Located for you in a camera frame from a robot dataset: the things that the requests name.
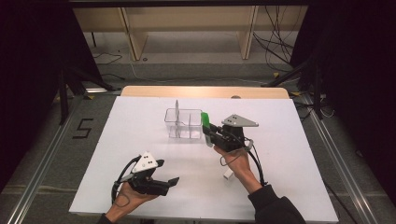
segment cable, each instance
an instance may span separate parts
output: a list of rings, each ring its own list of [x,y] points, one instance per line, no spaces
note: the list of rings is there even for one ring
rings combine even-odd
[[[111,62],[109,62],[109,63],[104,63],[104,64],[114,63],[115,61],[118,61],[119,59],[122,58],[122,55],[119,55],[119,54],[111,54],[111,53],[107,53],[107,52],[100,53],[99,55],[94,56],[93,58],[99,58],[100,56],[102,56],[102,55],[104,55],[104,54],[118,57],[117,59],[115,59],[115,60],[113,60],[113,61],[111,61]]]
[[[283,55],[284,55],[284,58],[282,58],[281,61],[283,61],[283,62],[286,61],[287,64],[290,64],[290,63],[289,63],[289,60],[288,60],[288,56],[286,55],[286,54],[288,54],[289,57],[291,57],[291,54],[290,54],[290,52],[288,51],[288,47],[289,47],[290,45],[286,44],[286,43],[285,43],[285,40],[286,40],[286,39],[291,35],[291,33],[294,31],[295,26],[297,25],[297,22],[298,22],[298,20],[300,19],[301,11],[302,11],[303,6],[300,6],[300,10],[299,10],[299,13],[298,13],[298,16],[297,16],[297,20],[296,20],[296,22],[293,24],[293,26],[292,26],[292,28],[291,28],[291,31],[290,31],[290,32],[286,35],[286,37],[283,38],[283,39],[282,39],[282,37],[281,37],[281,35],[280,35],[280,25],[281,25],[281,23],[282,23],[282,21],[283,21],[285,12],[286,12],[286,10],[287,10],[288,7],[285,7],[285,8],[283,9],[282,16],[281,16],[281,19],[280,19],[280,20],[279,20],[280,6],[276,6],[276,18],[275,18],[275,20],[273,20],[273,18],[271,17],[271,15],[270,15],[270,13],[269,13],[269,11],[268,11],[268,8],[267,8],[267,7],[264,7],[264,8],[265,8],[265,11],[266,11],[266,13],[267,13],[267,15],[268,15],[268,18],[270,19],[270,22],[271,22],[272,26],[273,26],[273,31],[272,31],[272,33],[271,33],[270,40],[264,40],[264,39],[262,39],[262,38],[259,38],[255,33],[253,33],[253,35],[254,35],[254,37],[256,38],[256,40],[258,41],[258,43],[262,46],[262,48],[265,49],[265,62],[267,63],[267,65],[268,65],[270,68],[274,69],[274,70],[279,70],[279,71],[283,71],[283,72],[289,72],[289,71],[277,69],[276,67],[274,67],[274,66],[271,64],[271,56],[274,55],[274,56],[276,56],[277,58],[280,59],[281,57],[280,57],[279,55],[277,55],[276,53],[274,53],[274,50],[275,50],[276,48],[278,48],[278,47],[281,47],[281,48],[282,48]],[[269,48],[270,43],[275,43],[274,41],[272,41],[272,38],[273,38],[273,37],[275,37],[275,38],[278,40],[278,43],[276,43],[277,46],[275,46],[273,49],[270,49],[270,48]],[[266,42],[267,42],[267,45],[264,46],[264,44],[261,42],[261,40],[262,40],[262,41],[266,41]]]
[[[344,210],[346,210],[346,213],[349,215],[349,217],[352,219],[352,221],[356,224],[358,224],[358,221],[356,221],[356,219],[352,216],[352,214],[350,213],[350,211],[347,209],[347,207],[345,206],[345,204],[340,200],[340,198],[338,197],[338,195],[334,192],[334,190],[332,190],[332,188],[330,187],[330,185],[324,180],[323,183],[326,186],[327,189],[329,189],[332,192],[332,195],[334,195],[335,199],[341,204],[341,206],[344,208]]]
[[[309,111],[308,111],[308,113],[304,116],[304,117],[300,117],[300,119],[301,119],[301,122],[303,122],[305,119],[307,119],[310,115],[311,115],[311,112],[313,111],[314,109],[313,108],[311,108]]]
[[[125,79],[126,79],[125,77],[119,77],[119,76],[114,75],[114,74],[111,74],[111,73],[102,74],[102,77],[104,77],[104,76],[113,76],[113,77],[117,77],[117,78],[122,79],[122,80],[125,80]]]
[[[121,184],[122,177],[125,174],[126,170],[131,166],[132,163],[139,161],[141,157],[142,156],[138,156],[136,158],[133,158],[130,162],[128,162],[128,164],[122,170],[119,178],[116,181],[114,181],[114,185],[111,188],[111,203],[114,203],[114,201],[116,200],[117,190],[118,190],[118,188],[119,188],[119,186]]]
[[[262,184],[262,186],[264,187],[265,185],[267,185],[267,182],[264,181],[264,175],[262,173],[262,163],[260,162],[259,154],[257,154],[256,147],[254,147],[254,145],[252,145],[252,146],[254,149],[254,153],[256,154],[257,161],[256,161],[256,158],[254,158],[253,153],[251,153],[250,151],[249,151],[249,155],[256,162],[257,168],[259,170],[260,184]]]
[[[328,114],[327,112],[325,113],[324,110],[323,110],[322,108],[320,108],[320,113],[321,113],[324,117],[326,117],[326,118],[331,118],[331,117],[334,115],[334,111],[335,111],[335,110],[333,110],[331,114]]]

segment black cable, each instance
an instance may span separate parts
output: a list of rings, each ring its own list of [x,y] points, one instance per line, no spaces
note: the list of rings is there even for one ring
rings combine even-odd
[[[102,74],[102,77],[104,77],[104,76],[113,76],[113,77],[117,77],[117,78],[119,78],[121,80],[125,80],[126,79],[125,77],[119,77],[119,76],[111,74],[111,73]]]
[[[254,149],[254,154],[256,154],[257,161],[259,162],[260,168],[262,169],[262,163],[260,162],[260,158],[259,158],[259,155],[257,154],[256,147],[254,147],[254,145],[252,145],[252,146],[253,146],[253,149]]]
[[[276,67],[274,67],[274,66],[270,63],[270,62],[271,62],[271,55],[275,55],[276,57],[278,57],[278,55],[277,55],[277,54],[274,54],[273,52],[274,52],[274,50],[275,50],[277,47],[281,47],[284,57],[285,57],[286,59],[288,59],[288,57],[286,56],[286,54],[289,55],[289,58],[291,57],[291,54],[290,54],[290,52],[288,51],[288,48],[287,48],[288,44],[285,43],[285,39],[288,38],[288,37],[291,35],[291,33],[294,31],[294,28],[295,28],[295,26],[297,25],[298,20],[300,19],[300,15],[301,15],[301,11],[302,11],[303,6],[300,6],[300,10],[299,10],[299,14],[298,14],[297,20],[296,20],[296,22],[293,24],[293,27],[291,28],[291,31],[286,35],[285,38],[282,38],[281,35],[280,35],[280,24],[281,24],[282,21],[283,21],[283,18],[284,18],[286,9],[287,9],[288,7],[285,7],[285,9],[283,10],[282,16],[281,16],[281,19],[280,19],[280,20],[279,20],[280,6],[277,6],[277,7],[276,7],[276,19],[275,19],[275,20],[273,20],[273,18],[271,17],[271,15],[270,15],[270,13],[269,13],[269,11],[268,11],[268,8],[267,8],[267,7],[264,7],[264,8],[265,8],[265,11],[266,11],[266,13],[267,13],[268,18],[270,19],[270,22],[271,22],[272,26],[273,26],[273,31],[272,31],[272,34],[271,34],[271,37],[270,37],[270,40],[269,40],[269,41],[271,41],[271,42],[268,42],[267,40],[263,40],[263,41],[267,41],[267,45],[266,45],[266,47],[265,47],[265,46],[260,42],[260,40],[257,38],[257,36],[255,36],[255,38],[256,38],[256,40],[259,42],[259,44],[261,44],[262,47],[266,50],[266,51],[265,51],[265,62],[268,64],[268,66],[269,66],[270,68],[272,68],[272,69],[280,70],[280,69],[277,69]],[[274,47],[272,50],[270,50],[270,49],[269,49],[269,44],[272,43],[272,42],[274,42],[274,41],[272,41],[272,38],[273,38],[273,37],[275,37],[275,38],[278,40],[279,44],[277,44],[276,47]]]
[[[109,62],[109,63],[105,63],[105,64],[114,63],[115,61],[118,61],[119,59],[122,58],[122,55],[119,55],[119,54],[111,54],[111,53],[107,53],[107,52],[100,53],[99,55],[94,56],[93,58],[99,58],[100,56],[102,56],[102,55],[104,55],[104,54],[118,57],[117,59],[115,59],[115,60],[113,60],[113,61],[111,61],[111,62]]]
[[[253,35],[255,35],[256,38],[258,38],[258,39],[260,39],[260,40],[262,40],[262,41],[270,42],[271,44],[276,44],[276,45],[283,45],[285,48],[294,49],[294,46],[292,46],[292,45],[290,45],[290,44],[287,44],[287,43],[281,44],[281,43],[277,43],[277,42],[274,42],[274,41],[269,41],[269,40],[267,40],[267,39],[264,39],[264,38],[262,38],[262,37],[259,37],[255,32],[253,32]]]
[[[253,153],[251,153],[251,151],[248,151],[247,153],[251,157],[251,159],[254,160],[254,163],[256,163],[257,169],[259,170],[260,184],[264,187],[266,185],[266,183],[264,182],[264,175],[262,174],[262,167],[260,166],[257,159],[254,157]]]
[[[346,210],[346,213],[350,216],[350,218],[352,219],[352,221],[356,224],[358,224],[358,221],[356,221],[356,219],[352,216],[352,214],[350,213],[350,211],[347,209],[347,207],[345,206],[345,204],[341,201],[341,199],[338,197],[338,195],[334,192],[334,190],[330,187],[330,185],[324,180],[323,183],[326,186],[327,189],[329,189],[332,192],[332,195],[334,195],[335,199],[341,204],[341,206],[344,208],[344,210]]]
[[[288,61],[286,61],[285,59],[283,59],[282,57],[280,57],[280,56],[277,55],[275,52],[273,52],[272,50],[269,49],[269,44],[270,44],[270,43],[273,43],[271,40],[268,40],[268,41],[267,41],[267,42],[268,42],[268,45],[267,45],[267,46],[264,46],[264,44],[258,39],[257,35],[254,35],[254,34],[253,34],[253,36],[255,37],[255,39],[257,40],[257,42],[260,44],[260,46],[261,46],[263,49],[265,49],[265,50],[269,51],[270,53],[272,53],[274,56],[276,56],[276,57],[277,57],[278,59],[280,59],[282,62],[284,62],[284,63],[290,65],[290,63],[289,63]]]
[[[114,201],[116,200],[116,196],[117,196],[117,189],[119,188],[120,184],[121,184],[121,180],[123,175],[125,174],[126,170],[131,166],[132,163],[137,162],[140,160],[142,156],[138,156],[136,158],[133,158],[130,162],[128,162],[128,164],[125,166],[125,168],[122,170],[119,178],[114,181],[114,185],[111,188],[111,204],[114,203]]]
[[[300,117],[301,122],[303,122],[306,118],[308,118],[311,115],[311,112],[314,110],[314,108],[311,108],[308,113],[304,117]]]

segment metal rail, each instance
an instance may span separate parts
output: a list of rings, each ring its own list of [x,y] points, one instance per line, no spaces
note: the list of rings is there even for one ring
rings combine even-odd
[[[309,105],[313,104],[309,96],[304,96],[304,102]],[[332,136],[327,130],[323,120],[320,120],[315,113],[311,114],[311,119],[314,122],[320,138],[329,152],[330,157],[332,158],[332,162],[334,163],[338,174],[344,182],[352,202],[355,204],[356,209],[358,210],[361,220],[364,224],[378,223],[369,202],[353,177],[353,174],[350,172],[346,161],[343,159],[340,151],[338,150],[338,147],[332,140]]]
[[[75,111],[80,105],[81,101],[82,96],[76,96],[73,100],[69,117],[65,120],[63,125],[59,126],[58,131],[53,137],[46,153],[44,154],[43,159],[35,170],[35,174],[33,175],[20,200],[17,202],[10,217],[8,218],[7,224],[23,222],[23,219],[25,218],[27,211],[29,210],[30,205],[33,202],[33,199],[35,198],[35,194],[37,193],[38,188],[44,180],[44,177],[46,176],[46,173],[50,168],[51,162],[53,161],[53,158],[55,157],[60,144],[64,140],[64,136],[66,131],[68,130],[71,119],[73,118],[73,115],[75,114]]]

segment white triangular marker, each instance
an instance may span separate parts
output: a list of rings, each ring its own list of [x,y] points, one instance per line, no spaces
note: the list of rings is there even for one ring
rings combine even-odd
[[[149,152],[145,152],[132,170],[133,174],[158,167],[158,163]]]
[[[250,119],[245,119],[239,115],[233,114],[224,121],[222,124],[226,124],[232,127],[258,127],[259,123],[251,121]]]

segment wrist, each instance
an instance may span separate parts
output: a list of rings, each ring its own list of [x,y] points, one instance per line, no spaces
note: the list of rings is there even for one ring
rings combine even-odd
[[[118,207],[115,204],[111,206],[111,208],[106,213],[106,217],[112,223],[116,223],[120,218],[130,214],[133,212],[138,205],[134,205],[133,207],[129,207],[128,210],[125,210],[123,207]]]
[[[241,181],[242,185],[245,187],[249,194],[253,193],[254,191],[261,189],[262,184],[256,179],[256,176],[249,171],[242,175],[236,176],[239,181]]]

